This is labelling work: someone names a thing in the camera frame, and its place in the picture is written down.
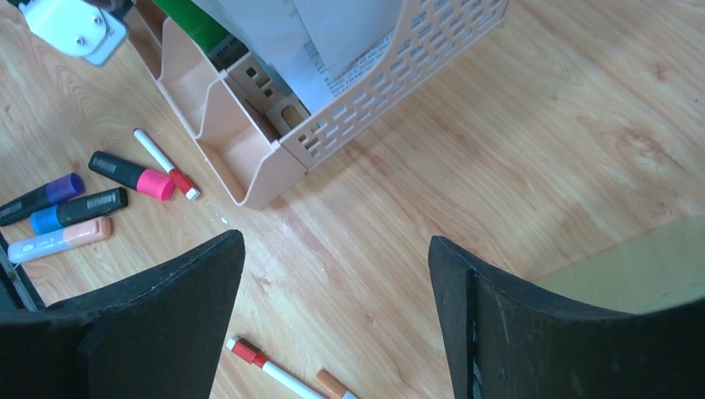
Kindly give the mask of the green translucent plastic folder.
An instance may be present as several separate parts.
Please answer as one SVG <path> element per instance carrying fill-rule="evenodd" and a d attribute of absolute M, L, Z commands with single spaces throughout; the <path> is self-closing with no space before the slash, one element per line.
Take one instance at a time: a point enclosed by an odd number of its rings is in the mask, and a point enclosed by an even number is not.
<path fill-rule="evenodd" d="M 154 3 L 193 40 L 217 70 L 229 67 L 249 52 L 239 39 L 193 1 L 155 0 Z"/>

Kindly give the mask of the green metal drawer cabinet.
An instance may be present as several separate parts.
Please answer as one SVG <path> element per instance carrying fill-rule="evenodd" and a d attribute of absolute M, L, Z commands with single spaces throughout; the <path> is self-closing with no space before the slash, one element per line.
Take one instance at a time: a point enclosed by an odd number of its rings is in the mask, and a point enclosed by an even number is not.
<path fill-rule="evenodd" d="M 651 313 L 704 298 L 704 217 L 683 218 L 539 278 L 567 298 Z"/>

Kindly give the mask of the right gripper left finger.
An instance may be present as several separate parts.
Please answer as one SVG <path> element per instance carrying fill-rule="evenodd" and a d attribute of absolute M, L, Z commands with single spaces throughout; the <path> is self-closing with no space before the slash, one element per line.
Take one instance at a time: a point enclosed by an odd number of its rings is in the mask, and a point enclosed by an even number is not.
<path fill-rule="evenodd" d="M 2 313 L 2 397 L 208 397 L 244 259 L 231 229 L 102 288 Z"/>

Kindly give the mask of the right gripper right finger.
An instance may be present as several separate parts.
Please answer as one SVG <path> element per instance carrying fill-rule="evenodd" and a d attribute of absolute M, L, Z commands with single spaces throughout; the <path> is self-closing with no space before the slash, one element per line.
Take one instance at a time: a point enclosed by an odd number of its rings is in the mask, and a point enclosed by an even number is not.
<path fill-rule="evenodd" d="M 701 398 L 704 301 L 645 314 L 567 298 L 443 236 L 428 267 L 456 398 Z"/>

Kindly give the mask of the beige plastic file organizer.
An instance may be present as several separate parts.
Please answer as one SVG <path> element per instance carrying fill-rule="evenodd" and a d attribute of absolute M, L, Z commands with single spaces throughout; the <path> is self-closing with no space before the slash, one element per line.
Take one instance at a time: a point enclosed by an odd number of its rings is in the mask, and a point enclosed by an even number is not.
<path fill-rule="evenodd" d="M 191 140 L 240 207 L 262 209 L 497 27 L 505 1 L 405 1 L 392 32 L 307 105 L 250 55 L 216 68 L 152 1 L 130 40 Z"/>

